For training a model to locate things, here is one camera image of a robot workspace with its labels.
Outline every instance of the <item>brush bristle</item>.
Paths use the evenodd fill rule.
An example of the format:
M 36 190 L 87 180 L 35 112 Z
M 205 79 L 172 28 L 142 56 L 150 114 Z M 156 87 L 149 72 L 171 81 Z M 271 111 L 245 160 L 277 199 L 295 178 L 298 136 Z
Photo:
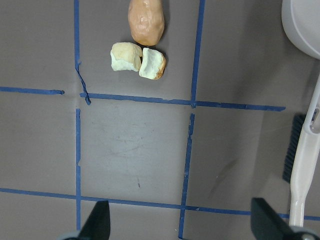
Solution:
M 290 136 L 290 143 L 288 147 L 288 151 L 285 156 L 284 161 L 284 170 L 282 174 L 283 180 L 290 183 L 291 173 L 294 166 L 296 151 L 298 147 L 300 133 L 305 122 L 306 115 L 305 114 L 297 114 L 294 116 L 292 120 L 292 129 Z

